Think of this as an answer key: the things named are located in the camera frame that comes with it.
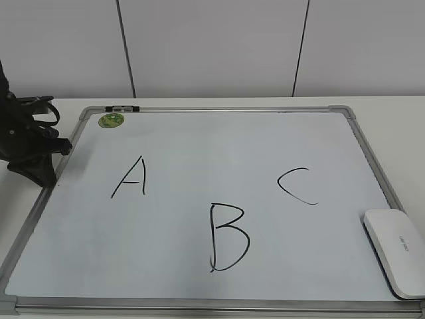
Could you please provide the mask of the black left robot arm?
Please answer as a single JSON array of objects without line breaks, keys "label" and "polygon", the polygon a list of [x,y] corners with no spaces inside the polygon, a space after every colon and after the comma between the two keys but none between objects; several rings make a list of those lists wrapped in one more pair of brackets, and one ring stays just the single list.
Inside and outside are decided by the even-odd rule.
[{"label": "black left robot arm", "polygon": [[56,175],[50,139],[58,137],[53,127],[60,115],[50,103],[52,96],[17,98],[1,71],[1,159],[10,171],[41,187],[52,187]]}]

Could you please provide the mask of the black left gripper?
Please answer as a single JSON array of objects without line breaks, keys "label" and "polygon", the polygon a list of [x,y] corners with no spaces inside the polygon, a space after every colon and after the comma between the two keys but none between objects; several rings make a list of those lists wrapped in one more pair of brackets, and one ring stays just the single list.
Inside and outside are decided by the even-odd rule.
[{"label": "black left gripper", "polygon": [[67,156],[72,144],[66,138],[54,138],[54,122],[35,120],[37,114],[54,113],[53,96],[17,98],[12,92],[1,97],[1,159],[19,161],[35,153],[43,141],[42,156],[9,163],[7,169],[33,181],[40,187],[54,187],[56,174],[51,154]]}]

